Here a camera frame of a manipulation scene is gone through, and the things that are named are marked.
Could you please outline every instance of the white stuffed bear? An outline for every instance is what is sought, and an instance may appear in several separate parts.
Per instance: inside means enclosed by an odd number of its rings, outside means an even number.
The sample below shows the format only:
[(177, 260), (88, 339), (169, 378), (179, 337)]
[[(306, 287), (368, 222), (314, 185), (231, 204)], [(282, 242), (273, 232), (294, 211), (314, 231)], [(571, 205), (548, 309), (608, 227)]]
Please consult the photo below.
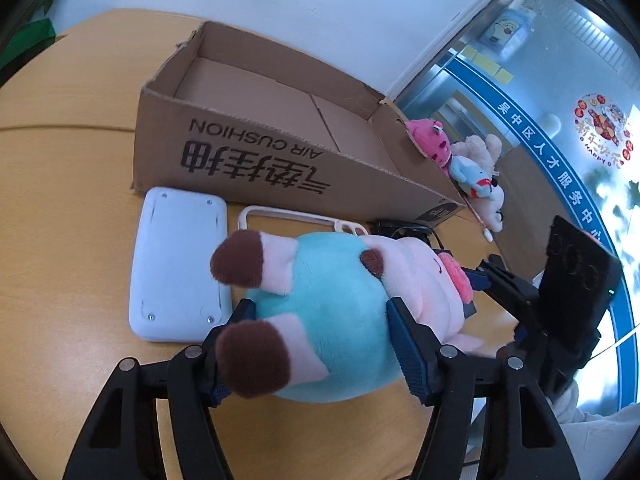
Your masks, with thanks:
[[(495, 163), (502, 151), (502, 141), (494, 134), (486, 136), (482, 140), (479, 136), (469, 136), (465, 142), (456, 142), (451, 145), (452, 155), (461, 155), (470, 158), (488, 175), (496, 175)], [(502, 231), (502, 213), (500, 208), (504, 204), (504, 191), (498, 186), (497, 181), (492, 181), (492, 192), (486, 198), (469, 198), (469, 206), (478, 215), (486, 229), (484, 237), (491, 242), (494, 238), (489, 232)]]
[(496, 174), (495, 163), (502, 151), (502, 141), (494, 134), (486, 136), (482, 140), (477, 135), (468, 136), (465, 142), (456, 142), (451, 145), (451, 155), (466, 156), (474, 161), (486, 174)]

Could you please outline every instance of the wooden table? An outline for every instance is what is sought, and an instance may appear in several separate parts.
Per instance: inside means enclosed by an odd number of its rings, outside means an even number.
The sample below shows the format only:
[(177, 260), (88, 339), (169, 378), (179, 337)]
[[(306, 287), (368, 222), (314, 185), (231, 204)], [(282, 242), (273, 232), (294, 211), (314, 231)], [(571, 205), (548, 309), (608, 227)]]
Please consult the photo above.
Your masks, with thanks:
[[(154, 362), (181, 348), (144, 342), (128, 327), (142, 206), (130, 184), (140, 87), (197, 24), (114, 10), (69, 30), (0, 89), (0, 420), (40, 480), (62, 477), (121, 358)], [(230, 206), (230, 225), (239, 211)], [(252, 227), (315, 228), (276, 219)], [(467, 219), (438, 232), (463, 265), (497, 252)], [(495, 351), (510, 340), (513, 319), (482, 295), (476, 301), (465, 330)], [(327, 405), (231, 397), (213, 417), (238, 480), (382, 480), (411, 470), (428, 410), (398, 382)], [(165, 402), (159, 419), (168, 478), (177, 480)]]

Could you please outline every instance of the blue gripper pad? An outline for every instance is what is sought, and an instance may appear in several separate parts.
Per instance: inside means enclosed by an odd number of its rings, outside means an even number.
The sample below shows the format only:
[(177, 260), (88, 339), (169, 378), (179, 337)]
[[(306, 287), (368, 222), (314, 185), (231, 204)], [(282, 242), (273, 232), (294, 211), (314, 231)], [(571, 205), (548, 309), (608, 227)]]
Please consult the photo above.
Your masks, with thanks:
[[(247, 303), (243, 304), (244, 312), (242, 312), (241, 320), (253, 321), (255, 320), (255, 303), (251, 300), (246, 300), (246, 301)], [(234, 318), (231, 317), (226, 324), (232, 324), (234, 322), (233, 320)], [(223, 381), (220, 378), (218, 378), (215, 386), (213, 386), (209, 394), (211, 407), (217, 408), (222, 403), (222, 401), (225, 400), (229, 395), (231, 395), (231, 390), (226, 386), (225, 383), (223, 383)]]
[(409, 329), (404, 324), (394, 300), (386, 302), (386, 319), (389, 325), (391, 346), (396, 352), (409, 391), (418, 397), (422, 404), (427, 404), (432, 394), (428, 386), (427, 366)]
[(469, 278), (469, 283), (471, 283), (471, 288), (473, 290), (487, 290), (491, 288), (491, 280), (489, 277), (480, 270), (467, 269), (466, 267), (462, 267), (462, 270)]

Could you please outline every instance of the stuffed pig toy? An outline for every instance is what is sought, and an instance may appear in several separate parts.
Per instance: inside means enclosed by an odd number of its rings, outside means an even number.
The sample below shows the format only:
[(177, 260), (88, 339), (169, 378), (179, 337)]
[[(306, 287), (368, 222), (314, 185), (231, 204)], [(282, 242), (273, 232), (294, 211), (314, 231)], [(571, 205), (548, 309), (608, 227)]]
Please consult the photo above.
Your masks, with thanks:
[(469, 281), (448, 253), (417, 238), (312, 233), (285, 238), (234, 232), (215, 251), (212, 275), (246, 287), (255, 320), (225, 328), (216, 360), (242, 397), (275, 394), (303, 402), (350, 399), (401, 376), (386, 302), (400, 297), (441, 342), (481, 345), (459, 334)]
[(411, 142), (426, 158), (435, 162), (449, 176), (451, 146), (440, 121), (413, 119), (404, 123)]

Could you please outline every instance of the brown plush foot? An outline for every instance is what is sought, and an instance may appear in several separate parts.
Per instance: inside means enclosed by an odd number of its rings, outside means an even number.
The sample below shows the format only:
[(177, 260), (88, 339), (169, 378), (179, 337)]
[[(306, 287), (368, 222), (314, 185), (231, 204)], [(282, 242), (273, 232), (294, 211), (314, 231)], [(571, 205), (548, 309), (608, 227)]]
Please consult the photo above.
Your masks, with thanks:
[(247, 399), (277, 392), (290, 380), (285, 343), (273, 325), (263, 320), (225, 328), (216, 342), (216, 359), (225, 384)]
[(262, 241), (258, 231), (234, 231), (211, 257), (211, 273), (226, 285), (256, 288), (262, 281)]

